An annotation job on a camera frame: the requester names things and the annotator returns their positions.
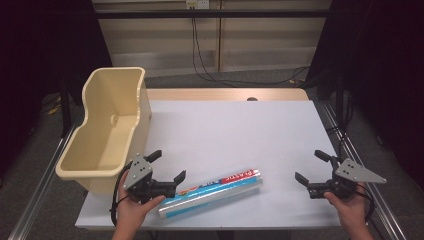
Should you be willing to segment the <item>black metal stand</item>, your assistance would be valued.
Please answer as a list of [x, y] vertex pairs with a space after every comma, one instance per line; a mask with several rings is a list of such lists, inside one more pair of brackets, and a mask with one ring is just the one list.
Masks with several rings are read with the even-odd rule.
[[343, 73], [340, 70], [337, 75], [336, 86], [336, 121], [337, 121], [337, 136], [338, 136], [338, 156], [342, 155], [342, 144], [344, 134], [344, 88], [343, 88]]
[[65, 78], [62, 78], [60, 82], [60, 98], [62, 108], [62, 136], [65, 137], [72, 125], [70, 96]]

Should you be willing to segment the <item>white wall outlet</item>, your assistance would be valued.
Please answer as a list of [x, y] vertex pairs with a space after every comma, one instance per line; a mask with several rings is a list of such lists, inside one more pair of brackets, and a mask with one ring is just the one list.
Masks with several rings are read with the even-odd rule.
[[209, 0], [186, 0], [187, 9], [208, 10], [210, 8]]

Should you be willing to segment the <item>dark curtain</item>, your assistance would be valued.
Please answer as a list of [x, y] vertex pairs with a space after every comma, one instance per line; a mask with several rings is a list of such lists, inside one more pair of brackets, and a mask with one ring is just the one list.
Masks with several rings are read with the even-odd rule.
[[424, 0], [331, 0], [306, 83], [348, 90], [424, 190]]
[[41, 102], [112, 61], [92, 0], [0, 0], [0, 177], [35, 125]]

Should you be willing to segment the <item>metal floor rail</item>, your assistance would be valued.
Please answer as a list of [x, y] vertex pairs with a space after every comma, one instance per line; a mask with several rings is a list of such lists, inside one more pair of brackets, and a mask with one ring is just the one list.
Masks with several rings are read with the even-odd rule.
[[[337, 136], [339, 145], [336, 147], [338, 156], [346, 156], [351, 160], [359, 163], [364, 166], [364, 162], [356, 151], [352, 141], [348, 135], [340, 128], [337, 120], [336, 113], [333, 110], [332, 106], [328, 103], [322, 105], [323, 112], [325, 113], [326, 119], [329, 121], [331, 127], [330, 132], [334, 133]], [[385, 240], [407, 240], [405, 234], [403, 233], [397, 218], [393, 214], [393, 211], [390, 209], [388, 203], [384, 199], [383, 195], [379, 191], [378, 187], [374, 183], [367, 184], [368, 191], [373, 197], [376, 209], [375, 212], [379, 217], [381, 224], [384, 226], [385, 231], [388, 236], [380, 236], [381, 239]]]
[[3, 240], [77, 240], [76, 218], [84, 191], [54, 173], [61, 130], [40, 124], [18, 155], [0, 193]]

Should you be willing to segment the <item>person's left hand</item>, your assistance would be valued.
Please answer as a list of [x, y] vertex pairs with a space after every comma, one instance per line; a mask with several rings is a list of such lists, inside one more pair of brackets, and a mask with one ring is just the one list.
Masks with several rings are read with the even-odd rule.
[[125, 171], [119, 183], [117, 207], [117, 225], [118, 229], [139, 229], [145, 220], [146, 215], [161, 202], [165, 200], [163, 195], [149, 200], [145, 204], [140, 204], [130, 199], [129, 193], [124, 189], [124, 182], [128, 171]]

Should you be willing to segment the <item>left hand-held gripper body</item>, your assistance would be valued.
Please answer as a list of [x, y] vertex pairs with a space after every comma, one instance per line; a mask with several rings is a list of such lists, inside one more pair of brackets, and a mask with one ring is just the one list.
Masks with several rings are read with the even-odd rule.
[[147, 203], [149, 200], [164, 195], [173, 198], [176, 193], [176, 185], [173, 182], [159, 182], [153, 178], [151, 163], [137, 155], [132, 161], [124, 189], [136, 202]]

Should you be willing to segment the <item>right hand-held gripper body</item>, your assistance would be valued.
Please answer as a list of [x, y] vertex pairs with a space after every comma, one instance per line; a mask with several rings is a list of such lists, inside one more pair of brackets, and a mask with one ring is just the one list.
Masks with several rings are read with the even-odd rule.
[[306, 182], [306, 188], [311, 199], [323, 198], [325, 192], [331, 192], [339, 199], [349, 199], [355, 194], [359, 182], [379, 184], [387, 182], [386, 178], [349, 158], [321, 156], [320, 159], [331, 164], [333, 168], [332, 178], [325, 183]]

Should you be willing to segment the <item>white table mat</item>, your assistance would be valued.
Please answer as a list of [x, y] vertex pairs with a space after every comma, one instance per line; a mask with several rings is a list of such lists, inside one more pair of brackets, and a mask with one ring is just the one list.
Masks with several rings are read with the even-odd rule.
[[295, 173], [312, 182], [331, 176], [315, 150], [334, 149], [310, 101], [154, 101], [147, 153], [163, 155], [153, 177], [170, 181], [186, 174], [182, 189], [248, 169], [261, 188], [163, 219], [151, 211], [149, 230], [312, 229], [336, 226], [336, 210], [312, 200]]

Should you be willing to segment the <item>blue and red wrap box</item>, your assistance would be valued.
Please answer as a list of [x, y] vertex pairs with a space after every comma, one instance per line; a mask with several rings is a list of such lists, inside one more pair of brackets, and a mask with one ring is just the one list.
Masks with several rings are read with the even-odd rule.
[[215, 181], [178, 192], [159, 207], [161, 218], [174, 217], [209, 204], [255, 190], [263, 185], [259, 170], [248, 169]]

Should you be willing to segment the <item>cream plastic bin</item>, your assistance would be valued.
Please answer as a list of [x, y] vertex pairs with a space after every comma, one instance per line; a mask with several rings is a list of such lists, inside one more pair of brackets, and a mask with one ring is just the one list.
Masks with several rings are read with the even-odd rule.
[[84, 120], [56, 174], [95, 194], [110, 194], [123, 167], [145, 152], [152, 111], [141, 67], [99, 68], [82, 89]]

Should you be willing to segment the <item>black horizontal bar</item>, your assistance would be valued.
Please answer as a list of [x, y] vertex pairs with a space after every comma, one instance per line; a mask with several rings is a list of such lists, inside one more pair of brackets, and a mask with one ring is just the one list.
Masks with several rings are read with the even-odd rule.
[[99, 19], [153, 18], [325, 18], [330, 10], [97, 10]]

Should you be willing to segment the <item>person's right hand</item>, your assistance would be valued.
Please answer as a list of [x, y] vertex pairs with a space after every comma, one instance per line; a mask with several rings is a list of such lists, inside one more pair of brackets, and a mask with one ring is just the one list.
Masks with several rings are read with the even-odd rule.
[[347, 232], [366, 227], [365, 200], [362, 196], [355, 194], [350, 200], [342, 200], [331, 192], [325, 192], [324, 197], [337, 210], [341, 226]]

